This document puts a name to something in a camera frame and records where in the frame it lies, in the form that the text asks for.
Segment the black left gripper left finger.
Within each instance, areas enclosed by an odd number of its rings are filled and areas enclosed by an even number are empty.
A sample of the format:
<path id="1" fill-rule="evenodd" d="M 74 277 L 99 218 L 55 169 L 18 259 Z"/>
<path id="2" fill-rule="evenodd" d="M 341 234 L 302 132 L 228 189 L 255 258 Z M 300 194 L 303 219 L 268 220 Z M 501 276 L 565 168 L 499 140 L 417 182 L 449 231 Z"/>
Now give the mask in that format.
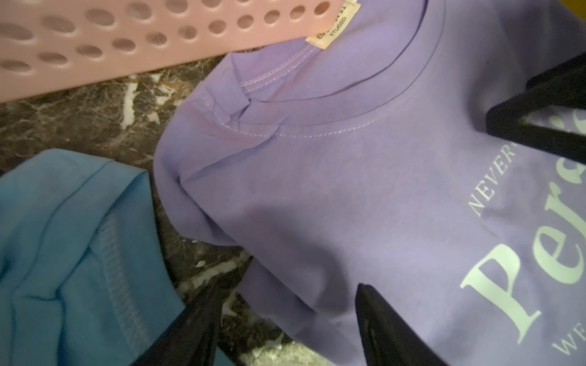
<path id="1" fill-rule="evenodd" d="M 228 365 L 219 348 L 226 286 L 213 282 L 184 304 L 168 281 L 140 299 L 146 344 L 133 365 Z"/>

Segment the purple t-shirt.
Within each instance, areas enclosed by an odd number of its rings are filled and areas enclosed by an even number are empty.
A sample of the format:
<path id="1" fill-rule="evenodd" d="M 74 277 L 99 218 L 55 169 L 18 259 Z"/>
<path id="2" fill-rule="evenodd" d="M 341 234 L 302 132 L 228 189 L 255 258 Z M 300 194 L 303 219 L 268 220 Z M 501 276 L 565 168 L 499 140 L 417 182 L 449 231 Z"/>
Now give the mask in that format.
<path id="1" fill-rule="evenodd" d="M 160 139 L 160 199 L 334 364 L 366 362 L 363 283 L 448 364 L 583 365 L 585 167 L 483 124 L 584 50 L 559 1 L 364 1 L 325 50 L 228 54 Z"/>

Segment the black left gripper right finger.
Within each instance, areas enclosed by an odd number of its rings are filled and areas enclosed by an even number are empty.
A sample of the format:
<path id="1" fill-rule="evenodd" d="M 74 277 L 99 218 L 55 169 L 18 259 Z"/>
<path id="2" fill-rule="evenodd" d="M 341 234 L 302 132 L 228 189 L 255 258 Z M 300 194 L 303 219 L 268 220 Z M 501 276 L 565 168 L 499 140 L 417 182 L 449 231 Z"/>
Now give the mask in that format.
<path id="1" fill-rule="evenodd" d="M 373 286 L 358 286 L 355 306 L 368 366 L 447 366 Z"/>

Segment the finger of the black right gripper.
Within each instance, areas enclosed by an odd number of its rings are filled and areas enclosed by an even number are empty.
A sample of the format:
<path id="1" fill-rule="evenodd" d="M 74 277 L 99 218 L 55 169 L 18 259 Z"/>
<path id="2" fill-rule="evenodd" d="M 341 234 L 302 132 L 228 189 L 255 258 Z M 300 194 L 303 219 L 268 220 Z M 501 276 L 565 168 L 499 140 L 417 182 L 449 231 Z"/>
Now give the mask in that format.
<path id="1" fill-rule="evenodd" d="M 585 54 L 534 76 L 519 95 L 491 108 L 486 132 L 585 163 Z"/>

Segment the light blue t-shirt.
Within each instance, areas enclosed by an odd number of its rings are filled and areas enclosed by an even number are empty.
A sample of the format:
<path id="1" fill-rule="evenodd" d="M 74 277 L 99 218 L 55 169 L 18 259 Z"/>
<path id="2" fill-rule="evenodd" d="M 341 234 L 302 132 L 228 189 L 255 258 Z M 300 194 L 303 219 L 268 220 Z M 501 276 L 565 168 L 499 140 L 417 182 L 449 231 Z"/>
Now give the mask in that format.
<path id="1" fill-rule="evenodd" d="M 130 365 L 184 308 L 145 170 L 49 149 L 2 176 L 2 364 Z"/>

